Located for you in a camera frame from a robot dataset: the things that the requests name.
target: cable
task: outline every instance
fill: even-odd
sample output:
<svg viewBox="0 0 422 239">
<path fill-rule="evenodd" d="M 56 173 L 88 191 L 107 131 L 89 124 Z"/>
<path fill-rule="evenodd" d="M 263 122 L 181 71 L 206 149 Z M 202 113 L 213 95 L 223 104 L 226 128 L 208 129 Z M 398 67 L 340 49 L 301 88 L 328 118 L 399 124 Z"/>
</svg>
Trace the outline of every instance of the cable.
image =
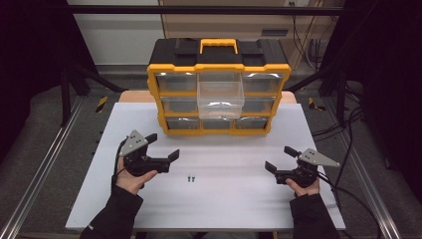
<svg viewBox="0 0 422 239">
<path fill-rule="evenodd" d="M 351 123 L 353 123 L 353 122 L 355 122 L 355 121 L 357 121 L 357 120 L 359 120 L 359 119 L 362 118 L 362 116 L 360 115 L 361 113 L 363 113 L 363 110 L 361 109 L 361 107 L 356 108 L 356 110 L 359 110 L 359 112 L 357 112 L 355 115 L 350 115 L 350 118 L 345 121 L 345 126 L 348 126 Z M 329 133 L 331 131 L 334 131 L 334 130 L 340 128 L 340 127 L 342 127 L 342 126 L 339 123 L 336 123 L 335 125 L 330 126 L 329 128 L 322 129 L 322 130 L 317 130 L 317 131 L 313 132 L 312 133 L 312 136 L 313 137 L 316 137 L 316 136 L 320 136 L 320 135 L 323 135 L 323 134 L 327 134 L 327 133 Z M 342 129 L 341 131 L 338 131 L 338 132 L 336 132 L 336 133 L 334 133 L 334 134 L 332 134 L 332 135 L 330 135 L 328 137 L 325 137 L 325 138 L 322 138 L 322 139 L 316 139 L 316 141 L 321 141 L 323 139 L 326 139 L 326 138 L 329 138 L 331 136 L 334 136 L 334 135 L 342 132 L 343 130 L 344 129 Z"/>
</svg>

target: gray floor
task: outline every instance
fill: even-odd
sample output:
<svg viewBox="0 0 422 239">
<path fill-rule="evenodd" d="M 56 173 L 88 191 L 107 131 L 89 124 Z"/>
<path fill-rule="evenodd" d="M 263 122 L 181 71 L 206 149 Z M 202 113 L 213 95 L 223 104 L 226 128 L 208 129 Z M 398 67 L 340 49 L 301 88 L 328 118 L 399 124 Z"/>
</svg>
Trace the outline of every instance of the gray floor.
<svg viewBox="0 0 422 239">
<path fill-rule="evenodd" d="M 288 85 L 294 84 L 304 76 L 294 75 Z M 145 82 L 135 76 L 123 76 L 115 81 L 121 87 L 144 89 Z M 72 203 L 91 164 L 101 132 L 111 112 L 112 105 L 118 101 L 119 94 L 103 86 L 90 83 L 92 91 L 85 99 L 82 111 L 68 135 L 41 191 L 20 228 L 18 238 L 72 238 L 78 234 L 65 229 Z M 317 93 L 318 82 L 295 93 L 303 105 L 311 131 L 325 129 L 333 124 L 328 111 L 310 109 L 308 100 L 312 97 L 319 107 L 325 107 L 332 98 L 322 99 Z M 108 100 L 101 113 L 96 113 L 101 97 Z M 346 106 L 351 110 L 358 107 L 353 99 L 347 98 Z M 37 172 L 44 156 L 53 142 L 61 122 L 60 88 L 35 96 L 31 103 L 31 115 L 13 148 L 0 167 L 0 226 L 3 227 L 18 205 L 33 175 Z M 422 206 L 413 196 L 398 171 L 384 167 L 383 155 L 371 135 L 364 120 L 352 125 L 353 146 L 367 168 L 373 183 L 378 189 L 402 238 L 422 238 Z M 316 137 L 316 147 L 321 153 L 343 161 L 345 149 L 338 135 L 324 140 Z M 327 169 L 327 175 L 335 180 L 337 169 Z M 365 201 L 365 196 L 350 163 L 345 166 L 339 184 Z M 353 238 L 375 238 L 376 226 L 369 214 L 353 199 L 339 194 L 342 205 L 341 214 L 347 232 Z M 281 232 L 280 238 L 290 238 L 290 232 Z"/>
</svg>

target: hand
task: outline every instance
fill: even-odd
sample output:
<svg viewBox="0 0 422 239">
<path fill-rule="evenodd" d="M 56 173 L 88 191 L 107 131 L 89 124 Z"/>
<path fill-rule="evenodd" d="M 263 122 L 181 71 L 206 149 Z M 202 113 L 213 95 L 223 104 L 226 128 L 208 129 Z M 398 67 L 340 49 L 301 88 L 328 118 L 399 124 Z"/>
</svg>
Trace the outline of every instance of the hand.
<svg viewBox="0 0 422 239">
<path fill-rule="evenodd" d="M 130 174 L 126 169 L 124 169 L 123 157 L 118 159 L 117 172 L 117 182 L 115 185 L 123 188 L 124 190 L 130 192 L 133 195 L 136 195 L 139 189 L 143 184 L 152 179 L 158 172 L 156 170 L 149 171 L 143 176 L 135 177 Z"/>
<path fill-rule="evenodd" d="M 291 179 L 286 179 L 286 184 L 295 191 L 296 195 L 298 197 L 303 196 L 305 194 L 311 196 L 314 194 L 319 194 L 319 178 L 316 178 L 316 180 L 311 184 L 311 186 L 307 188 L 300 187 L 297 183 L 295 183 Z"/>
</svg>

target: white wall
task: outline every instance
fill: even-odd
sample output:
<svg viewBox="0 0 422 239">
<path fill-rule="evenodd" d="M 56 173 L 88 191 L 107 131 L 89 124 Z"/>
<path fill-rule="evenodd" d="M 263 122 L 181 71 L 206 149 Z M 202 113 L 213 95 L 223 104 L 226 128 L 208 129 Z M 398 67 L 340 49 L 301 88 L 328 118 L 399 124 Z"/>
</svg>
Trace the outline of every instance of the white wall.
<svg viewBox="0 0 422 239">
<path fill-rule="evenodd" d="M 68 0 L 70 5 L 158 5 L 157 0 Z M 147 65 L 164 38 L 160 15 L 75 14 L 96 65 Z"/>
</svg>

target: white table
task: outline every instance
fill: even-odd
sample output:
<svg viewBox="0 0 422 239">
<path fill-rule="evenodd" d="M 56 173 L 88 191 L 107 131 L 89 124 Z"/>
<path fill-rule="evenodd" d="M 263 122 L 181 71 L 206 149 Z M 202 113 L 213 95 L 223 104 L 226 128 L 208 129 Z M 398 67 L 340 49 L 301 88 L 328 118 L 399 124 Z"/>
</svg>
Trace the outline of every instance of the white table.
<svg viewBox="0 0 422 239">
<path fill-rule="evenodd" d="M 116 103 L 96 155 L 72 209 L 66 228 L 82 231 L 104 208 L 118 145 L 133 129 L 143 136 L 158 134 L 148 148 L 152 157 L 166 157 L 180 149 L 169 173 L 145 184 L 144 199 L 134 222 L 142 231 L 275 231 L 293 228 L 289 201 L 293 191 L 276 183 L 264 167 L 297 167 L 284 153 L 316 148 L 301 105 L 280 105 L 267 135 L 168 136 L 156 119 L 155 103 Z M 195 181 L 188 181 L 188 176 Z M 337 229 L 344 222 L 329 186 L 321 182 L 321 196 Z"/>
</svg>

